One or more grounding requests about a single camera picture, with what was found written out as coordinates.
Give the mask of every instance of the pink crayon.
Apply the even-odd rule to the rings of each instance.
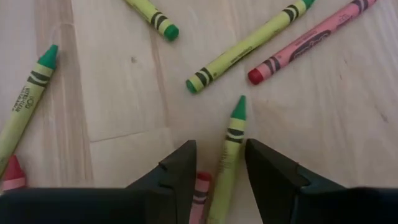
[[[275,72],[286,67],[297,57],[310,50],[313,46],[336,32],[348,22],[357,18],[362,12],[371,7],[377,0],[355,0],[336,14],[324,20],[314,29],[310,30],[290,45],[276,53],[274,56],[261,63],[248,74],[249,80],[254,85],[270,78]]]
[[[191,215],[189,224],[199,224],[203,215],[207,194],[210,188],[211,174],[207,172],[197,172],[197,181],[193,193]]]
[[[21,189],[26,187],[25,173],[21,169],[18,159],[12,155],[8,160],[7,169],[4,173],[1,186],[2,191]]]

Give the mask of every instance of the light wood surface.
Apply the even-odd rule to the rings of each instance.
[[[16,151],[30,186],[124,187],[189,139],[198,169],[215,173],[242,94],[247,137],[347,187],[398,186],[396,0],[251,86],[250,69],[349,2],[318,0],[199,95],[185,80],[293,1],[152,2],[180,28],[175,42],[123,0],[0,0],[0,128],[37,57],[60,45]],[[243,160],[231,214],[228,223],[260,223]]]

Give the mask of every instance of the yellow-green crayon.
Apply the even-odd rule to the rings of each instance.
[[[126,2],[137,9],[168,41],[173,41],[178,37],[179,29],[165,15],[159,12],[150,1],[126,0]]]
[[[216,180],[207,224],[224,224],[229,210],[236,171],[239,164],[239,151],[244,138],[246,124],[246,97],[241,96],[232,112],[231,121],[225,137],[224,151]]]
[[[302,16],[314,1],[298,0],[295,4],[286,7],[280,14],[265,23],[249,37],[227,50],[199,72],[196,72],[196,74],[186,81],[189,91],[191,93],[202,91],[204,87],[224,74],[230,66],[234,65],[260,45],[265,44],[294,20]]]
[[[11,117],[0,133],[0,177],[6,169],[8,159],[14,153],[37,102],[50,81],[55,70],[57,52],[58,46],[52,45],[39,58],[12,108]]]

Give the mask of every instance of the crayon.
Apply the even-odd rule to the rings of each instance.
[[[294,20],[302,16],[315,0],[298,0],[295,4],[286,7],[280,14],[265,23],[249,37],[227,50],[216,60],[196,72],[186,81],[191,93],[198,93],[206,86],[219,78],[229,67],[241,60],[248,53],[265,44],[279,32],[283,31]]]
[[[6,192],[8,190],[22,189],[25,187],[25,173],[21,169],[17,157],[15,155],[12,155],[8,160],[8,165],[4,173],[1,190],[3,192]]]
[[[55,70],[57,52],[58,46],[52,45],[39,58],[12,108],[10,119],[6,122],[0,133],[0,177],[6,169],[7,161],[14,153],[37,102],[40,100],[47,83],[50,81]]]
[[[301,56],[315,45],[326,39],[332,33],[357,18],[362,12],[372,6],[377,0],[355,0],[337,13],[330,16],[312,30],[308,31],[290,45],[262,62],[248,73],[251,83],[258,85],[273,76],[275,72],[286,67],[290,62]]]
[[[137,9],[146,21],[152,24],[168,41],[173,41],[178,37],[179,29],[163,13],[159,12],[150,1],[126,0],[126,2]]]
[[[235,175],[239,164],[239,151],[243,143],[246,124],[246,97],[241,96],[231,115],[228,132],[225,137],[223,155],[218,169],[213,201],[207,218],[207,224],[224,224],[233,193]]]
[[[211,174],[208,172],[197,172],[195,191],[191,207],[189,224],[199,224],[203,216],[203,209],[206,204],[207,194],[210,188]]]

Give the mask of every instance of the black plastic object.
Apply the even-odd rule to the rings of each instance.
[[[0,223],[186,224],[196,177],[188,141],[126,189],[26,189],[0,197]]]
[[[246,164],[266,224],[398,223],[397,189],[346,189],[255,139]]]

